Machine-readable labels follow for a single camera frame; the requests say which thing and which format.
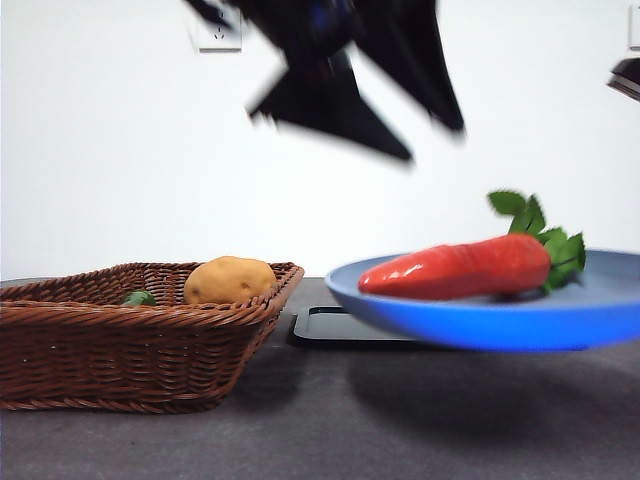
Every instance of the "green vegetable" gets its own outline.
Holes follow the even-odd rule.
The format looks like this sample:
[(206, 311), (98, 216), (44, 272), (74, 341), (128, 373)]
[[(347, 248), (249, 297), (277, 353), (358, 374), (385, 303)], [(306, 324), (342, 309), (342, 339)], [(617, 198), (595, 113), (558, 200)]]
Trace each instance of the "green vegetable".
[(151, 305), (155, 306), (156, 299), (146, 290), (134, 290), (124, 298), (122, 305)]
[(496, 191), (489, 202), (501, 215), (512, 216), (509, 233), (528, 233), (542, 243), (551, 258), (551, 270), (542, 288), (546, 292), (566, 285), (576, 272), (584, 270), (586, 252), (582, 233), (569, 237), (560, 227), (546, 227), (542, 208), (535, 195), (525, 199), (512, 191)]

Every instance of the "red carrot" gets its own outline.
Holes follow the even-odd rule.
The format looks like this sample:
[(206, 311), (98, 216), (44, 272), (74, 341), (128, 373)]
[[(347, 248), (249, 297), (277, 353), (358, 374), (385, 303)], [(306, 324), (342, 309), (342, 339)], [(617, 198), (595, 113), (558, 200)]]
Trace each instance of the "red carrot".
[(551, 257), (534, 236), (509, 233), (477, 243), (440, 245), (364, 272), (365, 293), (425, 300), (512, 294), (541, 287)]

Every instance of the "black tray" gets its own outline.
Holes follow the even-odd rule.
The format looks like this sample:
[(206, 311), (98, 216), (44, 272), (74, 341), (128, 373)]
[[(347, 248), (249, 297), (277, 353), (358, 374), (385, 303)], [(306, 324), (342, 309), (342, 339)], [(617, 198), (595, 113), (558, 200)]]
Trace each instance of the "black tray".
[(451, 350), (367, 325), (342, 307), (305, 307), (291, 323), (289, 343), (319, 348)]

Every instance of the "wicker basket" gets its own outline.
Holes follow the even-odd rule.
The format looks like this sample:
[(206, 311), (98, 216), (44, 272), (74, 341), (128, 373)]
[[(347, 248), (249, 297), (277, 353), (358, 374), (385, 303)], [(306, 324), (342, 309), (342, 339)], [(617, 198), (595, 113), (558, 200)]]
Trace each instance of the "wicker basket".
[[(0, 409), (186, 413), (217, 406), (303, 269), (244, 304), (183, 305), (199, 263), (131, 263), (0, 290)], [(158, 306), (118, 305), (146, 289)]]

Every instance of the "white wall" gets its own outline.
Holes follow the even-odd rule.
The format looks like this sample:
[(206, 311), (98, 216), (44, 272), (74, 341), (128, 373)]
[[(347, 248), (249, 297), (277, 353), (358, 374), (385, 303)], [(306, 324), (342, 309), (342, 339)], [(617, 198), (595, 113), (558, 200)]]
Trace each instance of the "white wall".
[(502, 233), (485, 194), (537, 192), (588, 247), (640, 253), (640, 105), (605, 86), (628, 0), (441, 0), (466, 142), (354, 52), (413, 169), (244, 110), (281, 60), (195, 53), (179, 0), (4, 0), (2, 278), (223, 254), (324, 275)]

